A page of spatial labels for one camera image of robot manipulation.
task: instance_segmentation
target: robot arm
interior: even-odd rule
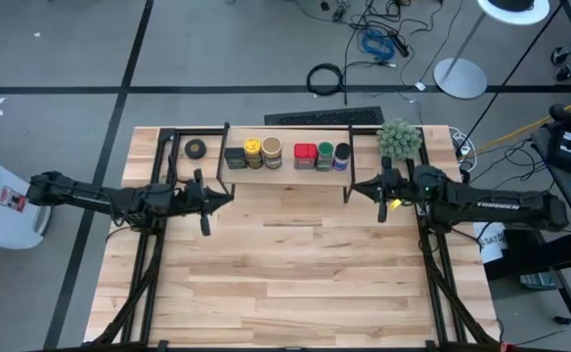
[[[200,169],[185,184],[184,190],[163,184],[117,190],[76,182],[52,171],[31,178],[26,198],[35,205],[69,204],[104,213],[116,226],[126,221],[136,231],[150,228],[158,218],[200,214],[201,230],[209,236],[207,215],[233,198],[204,187]]]
[[[354,186],[379,203],[379,222],[385,221],[386,203],[398,199],[428,205],[432,229],[445,233],[462,221],[521,223],[549,231],[568,226],[565,204],[548,192],[478,190],[454,182],[430,165],[417,166],[408,181],[391,167],[388,157],[381,164],[381,175]]]

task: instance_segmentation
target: red can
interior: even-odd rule
[[[298,143],[294,145],[294,168],[313,170],[316,166],[318,148],[313,143]]]

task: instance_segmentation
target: wooden table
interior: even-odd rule
[[[135,129],[124,187],[150,182],[158,132]],[[430,163],[459,179],[448,127],[424,126],[423,132]],[[206,184],[220,191],[214,178],[222,138],[201,138],[207,154],[200,160],[183,155],[190,138],[182,140],[179,177],[190,178],[201,167]],[[354,151],[357,180],[372,178],[379,170],[375,136],[355,136]],[[210,218],[211,237],[200,234],[196,215],[170,218],[150,344],[416,347],[436,340],[414,209],[399,207],[379,224],[372,201],[355,192],[348,204],[341,197],[336,186],[239,183],[236,199]],[[470,224],[458,229],[473,234]],[[455,234],[447,241],[459,297],[497,338],[476,243]],[[84,340],[99,335],[126,299],[137,243],[138,235],[129,232],[109,240]],[[132,340],[143,309],[137,308]]]

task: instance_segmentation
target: green plant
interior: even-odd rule
[[[394,160],[414,158],[422,143],[420,130],[402,120],[384,123],[376,134],[379,136],[381,156]]]

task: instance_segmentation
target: gray floor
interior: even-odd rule
[[[320,1],[303,1],[307,11],[328,17]],[[355,9],[363,1],[352,0]],[[459,1],[445,2],[435,17],[435,29],[408,38],[416,50],[404,71],[406,83],[419,80],[446,36]],[[551,10],[557,0],[551,0]],[[416,0],[405,18],[428,21],[437,8],[433,0]],[[119,86],[129,58],[143,0],[0,0],[0,87]],[[460,47],[479,14],[473,1],[465,1],[438,60],[451,57]],[[486,72],[492,85],[503,83],[542,24],[509,26],[486,19],[465,57]],[[406,33],[416,28],[406,23]],[[295,4],[283,0],[225,1],[155,0],[132,85],[238,86],[303,85],[309,69],[319,63],[343,62],[350,35],[345,25],[306,18]],[[561,11],[511,78],[510,85],[555,84],[549,63],[554,46],[571,40],[571,24]],[[351,47],[349,61],[370,56]],[[397,68],[354,68],[352,84],[399,85]],[[433,84],[431,72],[422,80]],[[406,94],[421,103],[424,123],[450,124],[464,132],[486,108],[493,94],[460,101],[442,93]],[[0,162],[24,179],[60,170],[89,181],[99,161],[116,95],[10,95],[0,105]],[[349,107],[380,106],[386,120],[403,118],[418,123],[417,104],[396,94],[372,97],[352,93]],[[569,93],[501,94],[476,130],[473,140],[483,145],[546,115],[554,103],[571,103]],[[289,94],[130,94],[111,151],[105,184],[118,186],[132,128],[141,125],[262,124],[274,112],[343,108],[342,97],[314,98]],[[475,172],[501,157],[479,157]],[[477,182],[493,187],[504,177],[520,174],[509,164],[497,166]],[[509,182],[508,189],[544,189],[547,172],[528,182]],[[0,351],[40,348],[55,309],[82,211],[55,210],[45,241],[30,250],[0,249]],[[92,303],[110,220],[97,216],[87,242],[74,295],[70,302],[61,346],[81,342]],[[571,282],[571,270],[566,272]],[[520,342],[561,327],[554,315],[566,316],[556,292],[527,292],[516,281],[491,283],[505,340]],[[531,346],[571,350],[571,329]]]

